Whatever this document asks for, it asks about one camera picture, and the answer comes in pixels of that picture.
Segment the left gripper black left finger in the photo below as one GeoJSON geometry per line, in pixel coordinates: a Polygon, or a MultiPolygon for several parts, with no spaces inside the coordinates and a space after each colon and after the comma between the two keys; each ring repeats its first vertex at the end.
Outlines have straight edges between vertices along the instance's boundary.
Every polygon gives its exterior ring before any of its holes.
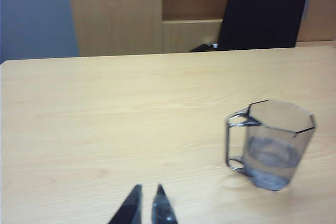
{"type": "Polygon", "coordinates": [[[108,224],[141,224],[142,199],[142,185],[136,184],[108,224]]]}

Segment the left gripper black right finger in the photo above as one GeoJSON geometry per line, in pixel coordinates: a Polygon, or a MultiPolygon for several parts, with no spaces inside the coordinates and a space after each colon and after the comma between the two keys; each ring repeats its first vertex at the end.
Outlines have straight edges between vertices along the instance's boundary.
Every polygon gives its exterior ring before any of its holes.
{"type": "Polygon", "coordinates": [[[174,213],[174,209],[171,206],[164,188],[161,184],[158,184],[156,194],[153,199],[152,223],[177,223],[177,218],[174,213]]]}

